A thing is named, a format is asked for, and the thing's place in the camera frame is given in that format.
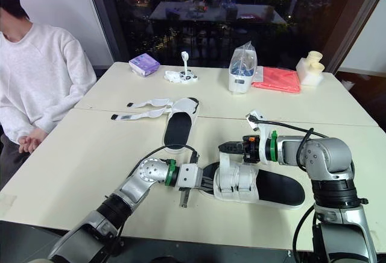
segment pink towel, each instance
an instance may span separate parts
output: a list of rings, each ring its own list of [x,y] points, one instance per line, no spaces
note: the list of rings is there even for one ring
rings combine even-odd
[[[264,67],[263,76],[263,82],[253,82],[252,86],[291,93],[300,92],[300,82],[296,71]]]

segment white sweatshirt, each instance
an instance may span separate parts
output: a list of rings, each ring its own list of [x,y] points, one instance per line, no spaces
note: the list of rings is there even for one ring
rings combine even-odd
[[[0,123],[14,143],[36,127],[51,132],[96,80],[64,29],[33,24],[17,43],[0,33]]]

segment small white device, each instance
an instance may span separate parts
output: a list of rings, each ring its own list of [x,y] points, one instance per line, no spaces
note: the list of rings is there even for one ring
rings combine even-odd
[[[165,75],[163,77],[173,83],[188,84],[193,81],[197,81],[198,77],[188,69],[189,54],[183,51],[181,52],[181,56],[183,60],[184,71],[165,71]]]

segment glass window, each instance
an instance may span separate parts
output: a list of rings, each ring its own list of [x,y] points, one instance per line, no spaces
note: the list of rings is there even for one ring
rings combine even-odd
[[[147,52],[164,65],[228,67],[248,41],[264,66],[294,69],[323,52],[347,0],[115,0],[130,58]]]

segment black insole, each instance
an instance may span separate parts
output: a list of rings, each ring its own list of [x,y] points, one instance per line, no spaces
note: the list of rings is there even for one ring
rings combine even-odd
[[[208,165],[204,168],[203,176],[213,179],[219,165],[219,162]],[[290,177],[259,170],[256,184],[259,198],[262,201],[272,201],[290,206],[298,206],[304,202],[305,193],[302,185]],[[213,191],[207,191],[207,193],[213,195]]]
[[[177,112],[169,119],[166,127],[163,143],[168,144],[186,144],[188,142],[189,132],[191,131],[191,117],[186,112]],[[170,147],[172,150],[179,150],[181,146]]]

